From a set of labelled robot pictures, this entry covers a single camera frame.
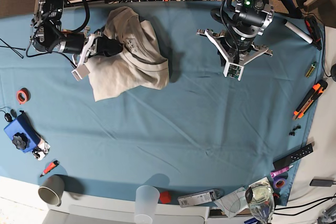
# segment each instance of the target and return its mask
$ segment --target plastic cup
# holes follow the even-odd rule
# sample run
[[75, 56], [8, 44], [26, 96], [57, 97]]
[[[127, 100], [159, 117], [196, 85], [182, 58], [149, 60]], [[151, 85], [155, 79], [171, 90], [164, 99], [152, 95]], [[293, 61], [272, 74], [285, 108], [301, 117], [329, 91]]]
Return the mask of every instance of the plastic cup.
[[134, 222], [152, 224], [160, 193], [152, 186], [140, 186], [136, 191]]

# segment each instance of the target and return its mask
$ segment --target glass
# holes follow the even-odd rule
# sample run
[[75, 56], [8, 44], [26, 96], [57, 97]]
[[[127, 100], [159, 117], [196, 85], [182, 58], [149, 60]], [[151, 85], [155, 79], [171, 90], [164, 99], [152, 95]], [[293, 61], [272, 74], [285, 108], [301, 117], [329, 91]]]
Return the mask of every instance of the glass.
[[251, 214], [262, 224], [268, 224], [274, 213], [273, 190], [268, 183], [255, 183], [246, 193], [246, 201]]

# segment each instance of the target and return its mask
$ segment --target purple marker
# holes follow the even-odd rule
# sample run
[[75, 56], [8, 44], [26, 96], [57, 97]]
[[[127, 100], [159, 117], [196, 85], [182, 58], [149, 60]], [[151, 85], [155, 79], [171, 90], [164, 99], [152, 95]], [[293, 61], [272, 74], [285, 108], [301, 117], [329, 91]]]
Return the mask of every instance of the purple marker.
[[291, 169], [293, 167], [293, 165], [290, 165], [290, 166], [286, 166], [285, 168], [283, 169], [280, 169], [280, 170], [276, 170], [275, 172], [271, 172], [271, 177], [274, 178], [278, 175], [280, 175], [281, 173], [285, 173], [287, 171], [289, 171], [289, 169]]

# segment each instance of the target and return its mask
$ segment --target remote control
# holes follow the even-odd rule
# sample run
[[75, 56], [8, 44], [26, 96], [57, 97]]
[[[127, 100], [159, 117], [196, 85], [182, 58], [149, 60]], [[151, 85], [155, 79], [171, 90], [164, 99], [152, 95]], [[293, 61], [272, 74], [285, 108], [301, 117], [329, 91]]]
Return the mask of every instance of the remote control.
[[286, 166], [289, 166], [291, 163], [294, 163], [295, 161], [307, 156], [308, 154], [313, 152], [313, 146], [312, 144], [308, 144], [305, 147], [299, 149], [296, 152], [293, 152], [289, 154], [286, 157], [283, 157], [282, 159], [279, 159], [273, 163], [274, 168], [276, 170], [282, 169]]

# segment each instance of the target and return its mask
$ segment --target beige cloth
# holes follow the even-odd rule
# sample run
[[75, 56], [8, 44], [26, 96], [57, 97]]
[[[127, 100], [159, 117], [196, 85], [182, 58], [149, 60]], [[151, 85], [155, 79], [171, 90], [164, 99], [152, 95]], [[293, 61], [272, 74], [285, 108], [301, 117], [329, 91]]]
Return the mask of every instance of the beige cloth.
[[169, 82], [168, 60], [160, 55], [158, 41], [149, 21], [129, 7], [111, 11], [104, 34], [124, 44], [112, 57], [94, 56], [86, 63], [95, 101], [113, 98], [144, 86], [163, 89]]

